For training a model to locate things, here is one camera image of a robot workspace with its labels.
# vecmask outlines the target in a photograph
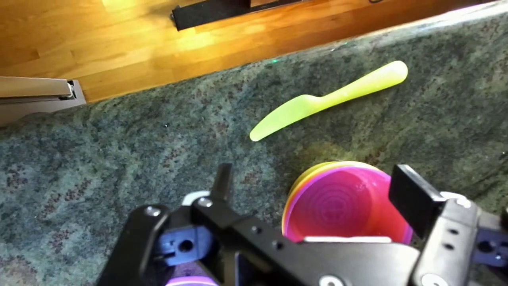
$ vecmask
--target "green granite countertop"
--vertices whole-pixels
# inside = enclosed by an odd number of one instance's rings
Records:
[[[402,58],[404,85],[253,143],[297,93],[327,93]],[[412,163],[440,189],[508,205],[508,3],[334,42],[0,130],[0,284],[94,284],[129,211],[177,208],[235,163],[231,200],[277,225],[308,166]]]

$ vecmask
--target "wooden floor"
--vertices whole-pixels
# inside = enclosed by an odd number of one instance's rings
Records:
[[[305,0],[178,31],[172,0],[2,0],[0,76],[75,77],[97,101],[466,4]]]

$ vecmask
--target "yellow plastic knife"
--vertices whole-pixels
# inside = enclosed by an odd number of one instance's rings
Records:
[[[396,60],[324,96],[302,93],[267,114],[251,130],[250,136],[253,141],[259,141],[323,109],[397,85],[407,76],[407,63]]]

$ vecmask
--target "countertop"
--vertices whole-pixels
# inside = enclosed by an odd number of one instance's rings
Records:
[[[0,284],[94,284],[129,211],[177,208],[235,165],[231,205],[277,225],[288,189],[324,160],[412,163],[486,209],[508,205],[508,3],[332,42],[0,130]],[[261,143],[250,130],[299,93],[391,60],[405,84]]]

